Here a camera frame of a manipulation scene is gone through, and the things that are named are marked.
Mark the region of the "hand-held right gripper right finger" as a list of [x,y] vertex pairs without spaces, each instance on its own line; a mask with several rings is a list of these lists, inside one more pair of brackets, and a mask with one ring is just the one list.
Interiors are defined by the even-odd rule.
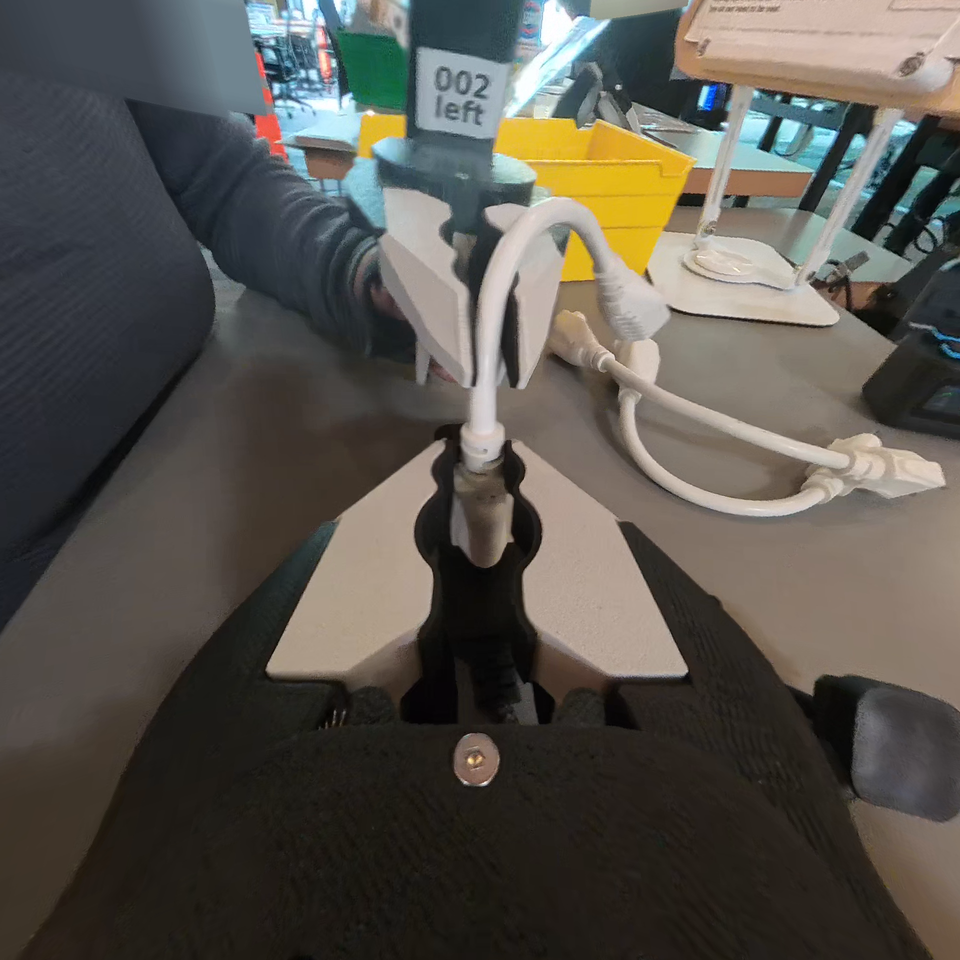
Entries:
[[540,543],[521,578],[536,631],[533,681],[559,706],[573,690],[689,675],[617,517],[522,442],[519,496]]

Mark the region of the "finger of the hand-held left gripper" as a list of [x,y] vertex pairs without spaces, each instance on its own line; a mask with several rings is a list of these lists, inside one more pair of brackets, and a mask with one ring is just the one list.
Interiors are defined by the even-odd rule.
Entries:
[[441,199],[400,187],[382,191],[386,230],[378,241],[383,283],[414,330],[415,380],[435,362],[466,389],[474,387],[474,315],[458,273],[452,211]]
[[565,255],[550,231],[525,247],[507,295],[499,335],[499,377],[524,389],[546,344],[558,296]]

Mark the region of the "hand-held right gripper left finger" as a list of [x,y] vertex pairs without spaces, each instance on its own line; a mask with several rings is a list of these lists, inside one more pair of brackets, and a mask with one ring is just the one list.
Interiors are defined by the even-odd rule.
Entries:
[[266,666],[274,681],[378,688],[399,706],[421,678],[417,637],[433,601],[433,572],[415,522],[437,493],[432,442],[338,517]]

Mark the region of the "person's left forearm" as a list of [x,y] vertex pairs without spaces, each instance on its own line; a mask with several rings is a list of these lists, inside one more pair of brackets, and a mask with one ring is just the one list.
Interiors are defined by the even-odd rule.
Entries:
[[270,153],[244,121],[127,106],[163,186],[221,271],[299,312],[324,338],[371,354],[364,274],[374,240],[346,207]]

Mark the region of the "black angled plug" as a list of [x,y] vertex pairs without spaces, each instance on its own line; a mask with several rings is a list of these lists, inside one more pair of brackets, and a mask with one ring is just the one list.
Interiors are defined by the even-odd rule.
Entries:
[[855,675],[823,675],[808,711],[852,795],[933,822],[959,813],[959,711],[926,693]]

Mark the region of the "person's left hand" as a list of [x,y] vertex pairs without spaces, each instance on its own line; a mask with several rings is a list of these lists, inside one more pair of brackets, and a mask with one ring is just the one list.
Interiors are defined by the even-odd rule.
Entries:
[[383,281],[376,242],[369,242],[357,259],[352,294],[364,333],[365,354],[411,364],[415,357],[416,335]]

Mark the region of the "green bin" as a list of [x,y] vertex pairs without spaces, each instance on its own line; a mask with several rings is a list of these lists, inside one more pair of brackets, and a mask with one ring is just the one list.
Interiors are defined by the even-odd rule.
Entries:
[[404,114],[408,58],[390,33],[338,30],[333,36],[340,94],[361,107]]

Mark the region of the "yellow plastic bin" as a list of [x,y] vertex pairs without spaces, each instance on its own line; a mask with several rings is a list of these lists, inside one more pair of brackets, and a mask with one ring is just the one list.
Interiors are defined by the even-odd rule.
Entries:
[[683,193],[692,158],[602,120],[502,121],[495,150],[525,162],[535,185],[597,218],[611,249],[643,275]]

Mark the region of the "white board stand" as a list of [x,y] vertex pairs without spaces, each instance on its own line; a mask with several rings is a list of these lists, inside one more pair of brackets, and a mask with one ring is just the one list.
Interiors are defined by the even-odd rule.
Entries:
[[755,90],[736,85],[731,93],[726,131],[696,231],[661,234],[647,267],[648,277],[667,305],[684,314],[818,329],[831,327],[839,314],[811,283],[827,263],[836,238],[881,160],[895,126],[904,119],[904,106],[879,110],[865,148],[816,242],[806,258],[794,267],[773,246],[717,234],[722,200]]

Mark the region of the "orange traffic cone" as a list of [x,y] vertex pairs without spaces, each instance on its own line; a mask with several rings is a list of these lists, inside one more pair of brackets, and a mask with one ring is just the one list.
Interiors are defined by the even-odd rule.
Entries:
[[265,103],[260,113],[255,116],[256,136],[267,143],[273,156],[282,158],[283,162],[289,162],[264,61],[260,53],[256,52],[255,56]]

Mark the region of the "wooden-edged table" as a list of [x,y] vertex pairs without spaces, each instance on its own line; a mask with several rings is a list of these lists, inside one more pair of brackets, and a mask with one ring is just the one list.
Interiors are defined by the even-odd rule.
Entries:
[[[664,133],[661,139],[694,160],[684,192],[706,195],[717,166],[723,134],[701,130],[696,133]],[[725,195],[799,199],[812,178],[813,171],[806,166],[739,143],[733,151]]]

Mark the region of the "person's torso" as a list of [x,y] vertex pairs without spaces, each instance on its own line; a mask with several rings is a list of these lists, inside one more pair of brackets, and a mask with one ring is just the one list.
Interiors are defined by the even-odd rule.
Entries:
[[205,259],[126,102],[3,70],[2,626],[213,312]]

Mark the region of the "printed instruction sheet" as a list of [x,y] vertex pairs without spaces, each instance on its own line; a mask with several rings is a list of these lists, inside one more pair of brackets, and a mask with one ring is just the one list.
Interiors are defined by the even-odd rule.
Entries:
[[936,90],[958,64],[958,2],[712,1],[688,15],[678,43],[717,72]]

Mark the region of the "black battery charging case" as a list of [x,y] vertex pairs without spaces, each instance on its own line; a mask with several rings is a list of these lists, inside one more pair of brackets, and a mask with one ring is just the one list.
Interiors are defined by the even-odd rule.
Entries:
[[959,265],[936,270],[893,330],[861,398],[883,426],[959,439]]

